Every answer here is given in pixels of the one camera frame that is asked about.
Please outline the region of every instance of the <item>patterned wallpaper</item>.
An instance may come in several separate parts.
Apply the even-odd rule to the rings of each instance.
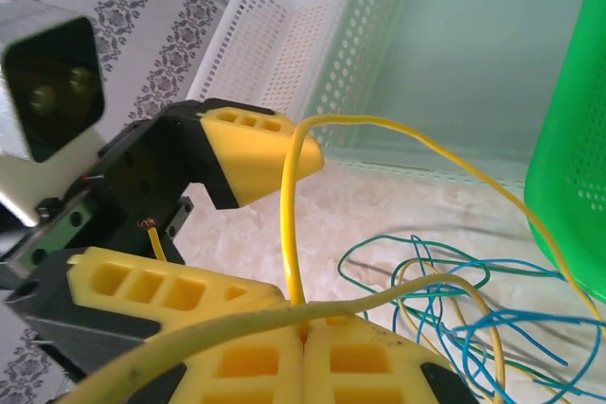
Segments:
[[[222,14],[210,0],[36,1],[93,20],[106,98],[98,131],[106,140],[184,99]],[[0,404],[46,403],[60,385],[61,369],[2,305],[0,319]]]

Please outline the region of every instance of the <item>perforated basket wall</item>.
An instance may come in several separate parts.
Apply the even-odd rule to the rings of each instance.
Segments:
[[[581,3],[231,0],[189,97],[262,105],[294,121],[388,117],[518,184]],[[322,127],[314,134],[332,159],[463,176],[393,132]]]
[[[300,117],[342,9],[337,0],[231,0],[188,97]]]

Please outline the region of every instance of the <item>yellow wire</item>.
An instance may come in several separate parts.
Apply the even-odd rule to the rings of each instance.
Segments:
[[[155,227],[151,227],[148,229],[148,236],[150,236],[151,248],[153,249],[153,255],[158,260],[167,261],[167,257],[164,255],[164,250],[162,249],[162,243],[160,243],[160,237],[158,236],[158,231]]]
[[[187,357],[215,345],[312,319],[356,314],[436,283],[459,286],[471,296],[482,314],[490,313],[482,295],[465,279],[451,274],[432,274],[357,300],[315,302],[297,307],[233,314],[190,325],[141,344],[86,378],[60,404],[118,404]],[[494,356],[502,358],[503,349],[496,328],[490,329],[490,336]],[[501,386],[504,385],[505,370],[497,370],[496,380]],[[496,396],[494,403],[502,404],[503,398]]]
[[[585,293],[580,289],[579,285],[572,276],[568,266],[566,265],[565,259],[558,247],[556,241],[551,236],[543,222],[534,214],[530,208],[528,208],[522,201],[516,198],[513,194],[508,192],[498,183],[496,183],[490,176],[482,172],[481,170],[470,165],[463,159],[459,158],[454,153],[443,148],[425,134],[418,132],[417,130],[402,125],[393,120],[387,118],[381,118],[374,115],[315,115],[313,117],[306,118],[303,120],[294,130],[293,138],[291,141],[291,147],[286,155],[284,161],[284,170],[282,173],[282,189],[280,198],[280,230],[282,237],[282,253],[284,255],[284,270],[286,273],[286,280],[288,283],[288,289],[293,304],[298,305],[305,302],[305,294],[303,293],[303,285],[301,284],[301,273],[298,266],[298,258],[296,253],[296,236],[294,230],[294,184],[296,167],[301,154],[301,148],[303,147],[303,141],[307,132],[318,125],[337,124],[337,125],[376,125],[379,127],[387,128],[395,132],[401,132],[417,139],[421,144],[424,144],[428,148],[432,149],[436,153],[442,155],[444,158],[452,161],[459,167],[465,169],[471,175],[475,176],[485,184],[488,184],[498,193],[503,195],[506,199],[512,202],[516,207],[524,212],[526,217],[532,222],[535,228],[541,233],[545,242],[549,245],[549,249],[556,261],[558,268],[560,269],[563,277],[568,281],[570,287],[579,296],[580,300],[587,306],[592,315],[603,322],[602,316],[594,306],[593,302]],[[602,335],[606,337],[606,327],[602,327]]]
[[[424,266],[425,267],[429,267],[430,269],[432,269],[434,272],[436,272],[436,274],[439,274],[439,271],[437,270],[436,267],[434,267],[431,263],[429,263],[431,261],[430,258],[422,258],[421,259],[423,262],[425,262]],[[398,285],[402,284],[402,280],[404,278],[404,275],[406,273],[406,271],[414,264],[419,264],[419,262],[417,261],[411,261],[408,262],[407,264],[405,264],[401,269],[400,272],[398,273]],[[456,314],[456,317],[459,320],[460,325],[467,325],[467,321],[465,320],[465,316],[463,315],[463,311],[461,311],[461,307],[459,306],[458,302],[456,301],[456,297],[448,297],[454,306],[454,313]],[[417,325],[417,323],[413,320],[413,318],[411,317],[410,313],[408,312],[408,309],[406,308],[406,306],[404,305],[404,303],[402,302],[401,298],[397,299],[396,302],[398,303],[398,307],[400,307],[400,313],[404,315],[404,318],[406,319],[406,321],[408,322],[408,324],[411,326],[411,328],[414,331],[419,331],[419,326]],[[427,345],[427,347],[433,351],[435,354],[440,355],[441,357],[444,357],[448,362],[450,362],[450,359],[448,359],[437,347],[435,344],[433,344],[422,332],[420,334],[421,338],[423,339],[423,341],[425,342],[425,344]],[[524,369],[514,365],[514,364],[509,364],[509,363],[505,363],[505,366],[508,368],[511,368],[515,371],[518,371],[519,373],[522,373],[523,375],[525,375],[527,378],[529,378],[530,380],[535,380],[536,377],[533,376],[531,373],[529,373],[528,371],[525,371]],[[472,383],[468,382],[468,385],[473,388],[475,390],[476,393],[482,395],[484,397],[484,399],[486,399],[487,401],[490,401],[490,397],[484,393],[484,391],[480,390],[479,388],[476,388],[473,386]],[[558,393],[557,390],[554,390],[553,388],[547,386],[547,385],[542,385],[550,394],[552,395],[556,395]],[[566,404],[570,404],[570,401],[568,399],[566,399],[565,397],[561,397],[560,398],[561,402],[564,402]]]

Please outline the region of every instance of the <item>yellow foam piece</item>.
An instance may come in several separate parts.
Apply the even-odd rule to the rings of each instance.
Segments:
[[[226,314],[289,305],[280,290],[221,273],[89,248],[70,259],[75,304],[161,324],[155,336]],[[420,366],[448,361],[356,316],[218,345],[185,361],[170,404],[437,404]]]
[[[284,306],[270,284],[100,248],[72,257],[74,303],[161,324],[163,333],[226,314]],[[303,348],[294,327],[218,345],[184,361],[170,404],[299,404]]]
[[[357,316],[313,321],[303,356],[305,404],[437,404],[420,370],[445,359]]]
[[[296,128],[282,114],[220,108],[201,115],[200,123],[239,206],[278,191],[291,136]],[[307,136],[296,178],[324,166],[319,144]]]

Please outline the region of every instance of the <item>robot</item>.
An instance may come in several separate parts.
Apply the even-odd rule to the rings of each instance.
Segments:
[[[288,305],[270,284],[187,267],[172,239],[203,184],[218,210],[279,189],[295,125],[217,98],[172,104],[109,144],[94,33],[77,13],[0,5],[0,286],[75,382],[163,332]],[[297,178],[323,166],[306,139]],[[159,234],[156,260],[146,232]],[[235,340],[155,379],[128,402],[475,403],[445,359],[355,316]]]

